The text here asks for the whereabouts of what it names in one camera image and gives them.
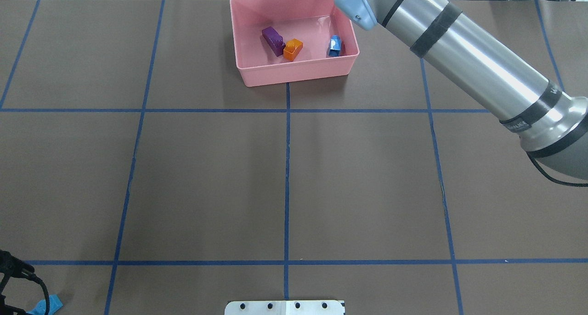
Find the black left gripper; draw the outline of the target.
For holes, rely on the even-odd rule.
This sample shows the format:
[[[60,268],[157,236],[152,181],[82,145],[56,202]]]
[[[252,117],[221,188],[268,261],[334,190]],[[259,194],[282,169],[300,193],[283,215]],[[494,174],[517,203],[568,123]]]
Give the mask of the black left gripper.
[[[32,265],[19,260],[10,252],[0,251],[0,272],[3,277],[0,283],[0,314],[1,315],[28,315],[28,313],[21,308],[9,306],[6,304],[6,296],[3,294],[4,288],[7,286],[10,278],[26,279],[37,283],[37,276]]]

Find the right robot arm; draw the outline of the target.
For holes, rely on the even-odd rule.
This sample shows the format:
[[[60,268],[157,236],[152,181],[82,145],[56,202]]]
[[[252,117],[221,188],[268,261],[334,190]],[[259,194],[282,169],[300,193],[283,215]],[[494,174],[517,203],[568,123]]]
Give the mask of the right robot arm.
[[[334,0],[364,30],[380,25],[518,135],[533,161],[586,180],[587,107],[447,0]]]

